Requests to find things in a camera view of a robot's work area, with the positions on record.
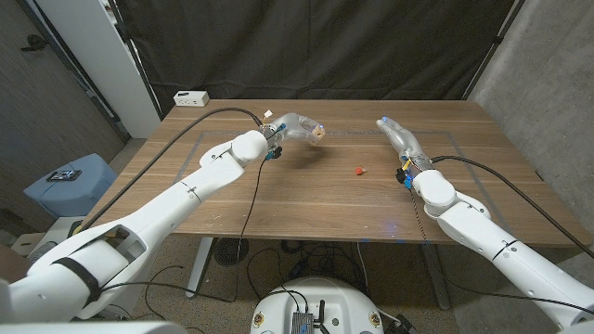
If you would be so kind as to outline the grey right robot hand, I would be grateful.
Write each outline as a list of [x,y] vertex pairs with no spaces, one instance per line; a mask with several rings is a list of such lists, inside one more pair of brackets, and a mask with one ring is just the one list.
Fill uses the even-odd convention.
[[388,137],[403,167],[412,168],[416,173],[433,168],[419,141],[408,129],[386,116],[377,120],[376,124]]

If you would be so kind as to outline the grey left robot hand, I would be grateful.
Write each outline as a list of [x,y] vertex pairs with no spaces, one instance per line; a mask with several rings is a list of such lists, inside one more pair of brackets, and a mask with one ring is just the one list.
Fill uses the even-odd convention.
[[297,114],[287,113],[268,124],[265,137],[270,145],[279,146],[285,140],[295,140],[317,145],[326,134],[319,122]]

